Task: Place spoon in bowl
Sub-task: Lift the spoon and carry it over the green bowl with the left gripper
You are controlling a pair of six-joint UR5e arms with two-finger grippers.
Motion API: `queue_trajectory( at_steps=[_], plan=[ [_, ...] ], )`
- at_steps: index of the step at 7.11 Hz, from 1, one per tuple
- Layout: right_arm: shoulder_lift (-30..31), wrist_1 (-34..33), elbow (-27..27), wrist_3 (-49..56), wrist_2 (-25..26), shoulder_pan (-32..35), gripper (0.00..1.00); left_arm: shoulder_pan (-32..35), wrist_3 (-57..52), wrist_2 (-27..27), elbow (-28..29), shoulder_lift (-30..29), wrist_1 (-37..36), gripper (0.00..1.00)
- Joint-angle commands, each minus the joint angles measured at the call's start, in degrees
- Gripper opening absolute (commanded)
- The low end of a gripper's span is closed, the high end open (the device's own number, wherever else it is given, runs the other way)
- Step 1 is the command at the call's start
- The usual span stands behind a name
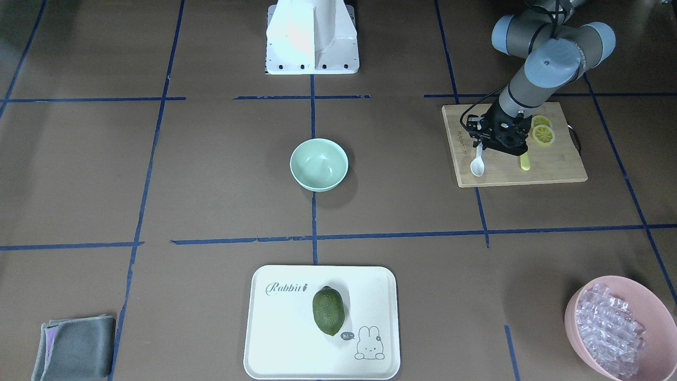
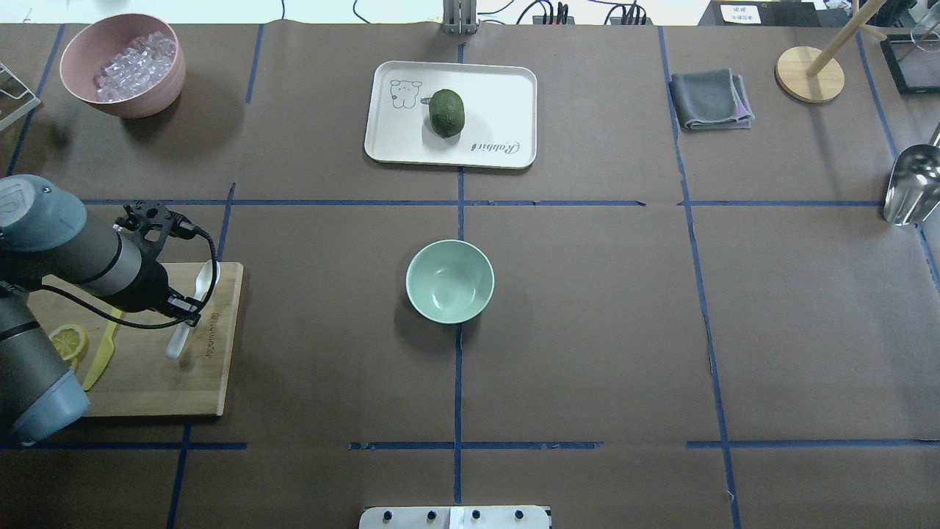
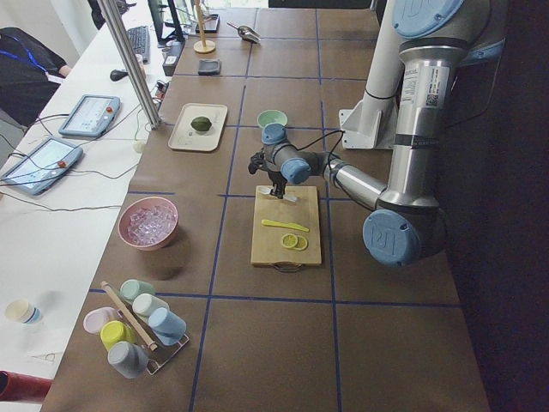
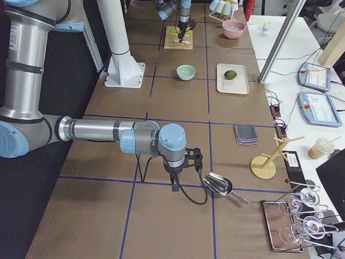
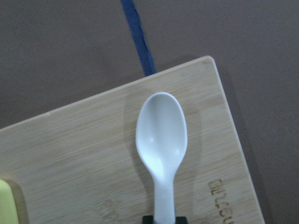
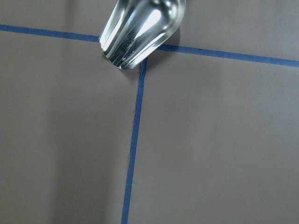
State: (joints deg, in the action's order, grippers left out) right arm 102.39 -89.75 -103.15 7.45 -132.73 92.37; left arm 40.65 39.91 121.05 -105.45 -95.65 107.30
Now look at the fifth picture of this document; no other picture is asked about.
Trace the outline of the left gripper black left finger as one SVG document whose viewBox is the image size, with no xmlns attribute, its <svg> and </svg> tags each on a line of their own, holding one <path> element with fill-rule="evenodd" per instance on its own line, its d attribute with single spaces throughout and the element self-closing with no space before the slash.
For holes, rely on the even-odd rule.
<svg viewBox="0 0 299 224">
<path fill-rule="evenodd" d="M 154 217 L 153 216 L 143 216 L 142 224 L 154 224 Z"/>
</svg>

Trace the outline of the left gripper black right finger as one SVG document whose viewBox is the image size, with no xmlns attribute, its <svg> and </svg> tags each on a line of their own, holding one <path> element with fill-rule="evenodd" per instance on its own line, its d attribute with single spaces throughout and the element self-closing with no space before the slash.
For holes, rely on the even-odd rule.
<svg viewBox="0 0 299 224">
<path fill-rule="evenodd" d="M 186 217 L 176 217 L 175 224 L 187 224 L 187 218 Z"/>
</svg>

